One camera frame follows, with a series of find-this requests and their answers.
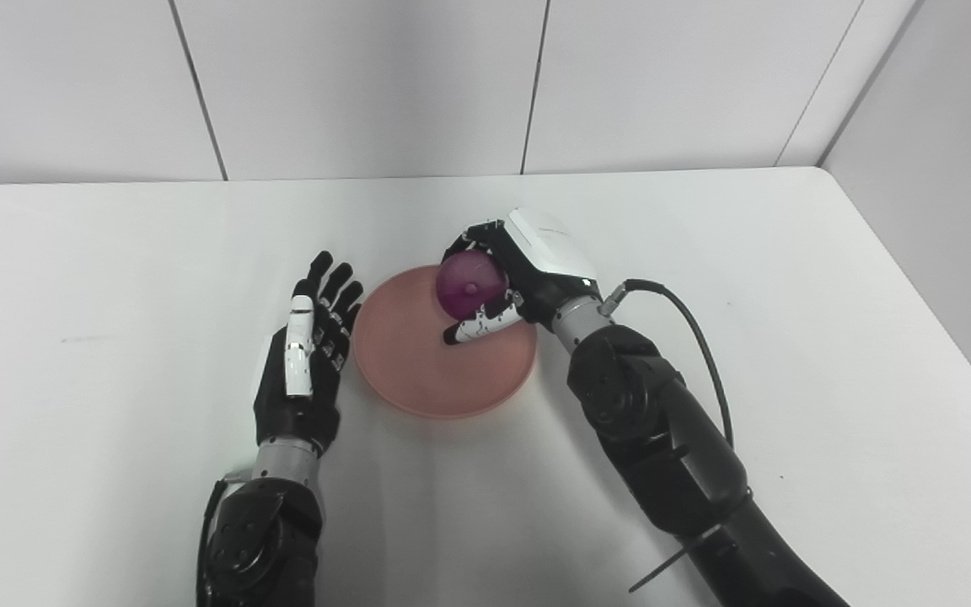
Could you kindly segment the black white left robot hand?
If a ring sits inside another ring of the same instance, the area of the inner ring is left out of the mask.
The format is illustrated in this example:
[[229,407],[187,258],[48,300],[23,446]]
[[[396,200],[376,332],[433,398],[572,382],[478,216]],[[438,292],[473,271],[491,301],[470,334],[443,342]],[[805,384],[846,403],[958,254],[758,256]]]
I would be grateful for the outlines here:
[[353,266],[328,250],[292,291],[284,326],[272,335],[255,395],[255,441],[294,437],[324,454],[338,434],[336,399],[361,311]]

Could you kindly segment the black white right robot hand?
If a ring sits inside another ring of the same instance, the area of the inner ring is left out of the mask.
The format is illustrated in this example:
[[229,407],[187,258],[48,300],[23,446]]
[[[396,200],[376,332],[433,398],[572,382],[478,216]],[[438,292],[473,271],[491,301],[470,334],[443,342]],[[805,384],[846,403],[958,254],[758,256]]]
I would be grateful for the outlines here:
[[573,353],[612,321],[596,272],[569,230],[547,212],[517,208],[507,218],[473,224],[448,247],[443,260],[466,250],[487,254],[507,285],[443,332],[449,346],[500,333],[518,321],[542,325]]

